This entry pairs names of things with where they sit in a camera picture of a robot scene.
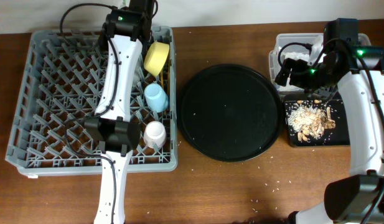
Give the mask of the yellow bowl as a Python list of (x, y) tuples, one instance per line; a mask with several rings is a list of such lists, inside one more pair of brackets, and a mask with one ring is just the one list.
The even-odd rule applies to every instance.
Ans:
[(170, 45), (162, 42), (151, 44), (144, 59), (144, 69), (153, 76), (158, 76), (162, 71), (169, 55)]

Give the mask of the pink plastic cup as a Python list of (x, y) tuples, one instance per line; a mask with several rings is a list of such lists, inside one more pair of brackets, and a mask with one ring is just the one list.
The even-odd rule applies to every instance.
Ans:
[(159, 121), (151, 121), (145, 128), (143, 140), (147, 147), (153, 148), (154, 144), (160, 148), (166, 142), (166, 129)]

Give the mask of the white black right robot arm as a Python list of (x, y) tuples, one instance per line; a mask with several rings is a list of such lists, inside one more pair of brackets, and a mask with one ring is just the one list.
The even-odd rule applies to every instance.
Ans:
[(340, 95), (351, 147), (350, 175), (288, 222), (384, 223), (384, 48), (359, 32), (358, 20), (338, 18), (321, 34), (279, 34), (269, 62), (277, 86), (322, 101)]

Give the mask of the blue plastic cup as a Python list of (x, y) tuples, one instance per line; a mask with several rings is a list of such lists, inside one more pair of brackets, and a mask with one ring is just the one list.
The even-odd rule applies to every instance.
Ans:
[(149, 109), (161, 113), (169, 106), (169, 99), (164, 89), (157, 83), (149, 84), (144, 89), (144, 97)]

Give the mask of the white round plate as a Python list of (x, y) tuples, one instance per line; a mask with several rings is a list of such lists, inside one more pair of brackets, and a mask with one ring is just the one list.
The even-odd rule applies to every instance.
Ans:
[(144, 78), (143, 73), (143, 56), (140, 55), (138, 57), (138, 61), (136, 63), (136, 68), (133, 75), (133, 86), (137, 86), (138, 82), (141, 82), (141, 80)]

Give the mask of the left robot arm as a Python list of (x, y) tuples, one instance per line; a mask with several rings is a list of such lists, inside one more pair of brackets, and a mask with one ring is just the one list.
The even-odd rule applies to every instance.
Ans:
[(131, 1), (113, 9), (103, 24), (102, 42), (108, 44), (108, 66), (101, 99), (85, 127), (98, 141), (102, 177), (95, 223), (124, 223), (126, 175), (141, 128), (131, 122), (130, 99), (135, 71), (151, 39), (156, 1)]

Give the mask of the brown food scraps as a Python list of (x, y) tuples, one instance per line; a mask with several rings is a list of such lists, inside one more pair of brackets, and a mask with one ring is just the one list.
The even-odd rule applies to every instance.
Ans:
[(333, 109), (321, 100), (297, 100), (285, 103), (289, 135), (297, 143), (320, 140), (328, 130), (335, 129)]

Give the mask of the white napkin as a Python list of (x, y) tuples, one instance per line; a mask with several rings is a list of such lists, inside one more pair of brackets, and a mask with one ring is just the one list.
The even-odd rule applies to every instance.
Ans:
[(303, 54), (298, 52), (286, 52), (281, 54), (281, 61), (291, 58), (293, 60), (303, 60), (308, 62), (309, 61), (309, 54)]

